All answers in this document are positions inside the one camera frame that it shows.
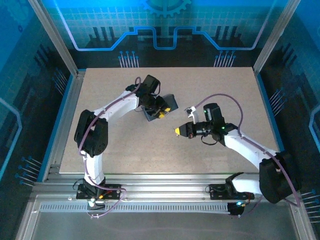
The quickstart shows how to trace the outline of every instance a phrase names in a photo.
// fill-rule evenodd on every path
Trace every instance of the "perforated metal strip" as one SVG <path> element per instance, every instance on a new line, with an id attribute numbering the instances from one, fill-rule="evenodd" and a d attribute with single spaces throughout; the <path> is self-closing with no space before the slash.
<path id="1" fill-rule="evenodd" d="M 104 209 L 106 211 L 113 206 L 113 202 L 107 203 Z M 217 213 L 228 214 L 227 203 L 161 203 L 161 202 L 122 202 L 117 205 L 113 212 L 115 213 Z M 87 202 L 43 202 L 40 206 L 40 212 L 50 213 L 83 213 L 87 212 Z"/>

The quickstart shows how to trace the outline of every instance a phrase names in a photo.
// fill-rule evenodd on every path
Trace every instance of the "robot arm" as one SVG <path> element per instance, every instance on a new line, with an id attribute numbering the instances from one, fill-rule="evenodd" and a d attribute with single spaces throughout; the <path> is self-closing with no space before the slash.
<path id="1" fill-rule="evenodd" d="M 244 135 L 234 124 L 225 123 L 216 103 L 209 103 L 203 107 L 206 119 L 203 122 L 195 119 L 197 113 L 194 106 L 185 111 L 188 117 L 193 118 L 193 122 L 187 122 L 176 128 L 175 132 L 178 135 L 189 139 L 196 136 L 201 138 L 211 136 L 223 146 L 242 155 L 259 170 L 259 175 L 239 172 L 228 177 L 225 188 L 230 197 L 237 193 L 262 194 L 269 202 L 275 204 L 291 195 L 291 187 L 273 158 L 283 166 L 294 188 L 296 190 L 301 188 L 298 167 L 292 157 L 285 151 L 276 152 L 259 144 Z"/>
<path id="2" fill-rule="evenodd" d="M 84 185 L 97 196 L 100 196 L 101 189 L 95 185 L 103 186 L 105 184 L 102 157 L 108 145 L 109 125 L 137 107 L 143 107 L 144 113 L 152 118 L 163 118 L 177 108 L 172 107 L 171 102 L 168 102 L 165 97 L 162 98 L 155 94 L 156 89 L 160 87 L 160 81 L 153 76 L 148 75 L 138 89 L 136 89 L 137 87 L 138 84 L 130 85 L 113 102 L 93 112 L 84 110 L 80 115 L 74 135 L 74 141 L 78 148 L 89 125 L 99 116 L 89 130 L 80 151 L 83 154 L 83 159 L 86 160 L 87 171 L 84 176 Z"/>

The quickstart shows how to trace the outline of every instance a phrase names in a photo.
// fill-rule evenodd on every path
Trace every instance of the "blue edge trim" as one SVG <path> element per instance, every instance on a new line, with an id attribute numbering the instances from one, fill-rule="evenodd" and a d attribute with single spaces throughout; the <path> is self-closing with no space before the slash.
<path id="1" fill-rule="evenodd" d="M 61 105 L 60 105 L 58 114 L 57 114 L 55 122 L 54 122 L 54 126 L 53 126 L 53 129 L 52 129 L 50 140 L 49 140 L 48 146 L 47 146 L 45 154 L 44 154 L 43 162 L 42 162 L 42 165 L 41 165 L 41 168 L 40 168 L 40 171 L 39 171 L 38 178 L 36 180 L 37 182 L 42 182 L 43 181 L 43 177 L 44 177 L 44 174 L 45 174 L 45 171 L 46 171 L 46 167 L 47 167 L 47 164 L 48 164 L 48 161 L 49 161 L 50 152 L 51 152 L 52 146 L 54 144 L 54 140 L 55 140 L 55 137 L 56 137 L 58 126 L 59 126 L 59 123 L 60 123 L 60 120 L 61 120 L 61 117 L 62 117 L 62 112 L 63 112 L 63 110 L 65 108 L 67 97 L 68 97 L 68 93 L 69 93 L 69 90 L 71 88 L 71 84 L 72 84 L 73 80 L 74 80 L 73 76 L 70 75 L 68 84 L 66 85 L 66 89 L 64 91 L 64 95 L 63 95 L 63 98 L 62 98 L 62 101 L 61 101 Z"/>
<path id="2" fill-rule="evenodd" d="M 267 113 L 268 113 L 267 114 L 268 115 L 268 119 L 269 119 L 269 121 L 271 123 L 271 126 L 272 126 L 272 131 L 273 131 L 274 138 L 276 140 L 276 143 L 278 145 L 279 150 L 280 151 L 284 151 L 285 147 L 284 147 L 284 144 L 282 142 L 282 139 L 281 139 L 281 136 L 280 136 L 280 133 L 279 133 L 279 129 L 278 129 L 278 126 L 277 126 L 277 123 L 276 123 L 276 119 L 275 119 L 274 114 L 273 114 L 272 109 L 271 109 L 271 105 L 270 105 L 270 102 L 269 102 L 267 91 L 265 89 L 265 85 L 264 85 L 264 83 L 262 81 L 262 78 L 261 78 L 260 74 L 258 74 L 256 76 L 256 79 L 257 79 L 257 82 L 258 82 L 258 87 L 259 87 L 259 90 L 260 90 L 260 94 L 263 97 L 262 101 L 263 101 L 264 107 L 266 108 Z"/>
<path id="3" fill-rule="evenodd" d="M 273 131 L 273 135 L 274 135 L 274 137 L 276 139 L 276 143 L 278 145 L 279 150 L 283 151 L 285 149 L 285 147 L 284 147 L 284 144 L 283 144 L 283 142 L 281 140 L 280 133 L 279 133 L 279 130 L 278 130 L 278 126 L 276 124 L 276 119 L 275 119 L 275 117 L 273 115 L 273 112 L 272 112 L 272 109 L 271 109 L 271 106 L 270 106 L 270 102 L 269 102 L 269 99 L 268 99 L 268 96 L 267 96 L 267 92 L 266 92 L 266 89 L 265 89 L 265 86 L 264 86 L 264 83 L 262 81 L 262 78 L 261 78 L 260 74 L 258 74 L 256 76 L 256 79 L 258 81 L 258 87 L 259 87 L 259 90 L 260 90 L 260 94 L 263 97 L 262 101 L 263 101 L 264 107 L 267 109 L 268 119 L 269 119 L 269 121 L 270 121 L 270 123 L 272 125 L 272 131 Z M 61 105 L 60 105 L 60 108 L 59 108 L 58 115 L 56 116 L 56 120 L 55 120 L 55 123 L 54 123 L 54 126 L 53 126 L 52 134 L 51 134 L 51 137 L 50 137 L 50 140 L 49 140 L 48 147 L 46 148 L 46 151 L 45 151 L 45 155 L 44 155 L 42 166 L 41 166 L 38 178 L 37 178 L 37 182 L 42 182 L 43 176 L 45 174 L 46 167 L 47 167 L 47 164 L 48 164 L 48 161 L 49 161 L 50 152 L 51 152 L 51 149 L 52 149 L 52 146 L 53 146 L 53 143 L 54 143 L 54 139 L 55 139 L 55 136 L 56 136 L 56 133 L 57 133 L 57 130 L 58 130 L 58 126 L 59 126 L 59 123 L 60 123 L 60 120 L 61 120 L 62 112 L 64 110 L 64 107 L 65 107 L 65 104 L 66 104 L 66 101 L 67 101 L 68 94 L 66 94 L 66 93 L 69 92 L 70 87 L 71 87 L 71 83 L 72 83 L 73 80 L 74 80 L 74 78 L 71 75 L 70 78 L 69 78 L 68 84 L 66 86 L 66 90 L 64 92 L 63 98 L 62 98 L 62 102 L 61 102 Z"/>

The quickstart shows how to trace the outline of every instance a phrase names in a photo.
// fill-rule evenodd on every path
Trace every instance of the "glass panel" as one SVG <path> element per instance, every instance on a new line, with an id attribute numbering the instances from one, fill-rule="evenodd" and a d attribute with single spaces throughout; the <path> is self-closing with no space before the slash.
<path id="1" fill-rule="evenodd" d="M 287 1 L 43 2 L 81 69 L 252 66 Z"/>
<path id="2" fill-rule="evenodd" d="M 1 1 L 0 22 L 0 239 L 9 240 L 37 180 L 70 74 L 28 1 Z"/>
<path id="3" fill-rule="evenodd" d="M 298 163 L 302 192 L 320 193 L 320 2 L 302 0 L 260 75 L 288 150 Z M 314 194 L 304 196 L 308 207 Z M 309 217 L 320 233 L 318 207 Z"/>

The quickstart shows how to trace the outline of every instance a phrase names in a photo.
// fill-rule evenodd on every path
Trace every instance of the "gear graphic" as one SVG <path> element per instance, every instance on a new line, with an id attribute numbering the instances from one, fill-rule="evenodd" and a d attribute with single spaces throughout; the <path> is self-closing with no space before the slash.
<path id="1" fill-rule="evenodd" d="M 0 2 L 0 6 L 5 6 L 18 24 L 23 24 L 28 19 L 29 8 L 27 4 L 27 0 L 2 0 Z"/>
<path id="2" fill-rule="evenodd" d="M 191 0 L 142 0 L 141 4 L 144 10 L 149 10 L 150 14 L 166 18 L 180 14 L 181 10 L 186 10 L 187 4 L 191 4 Z"/>

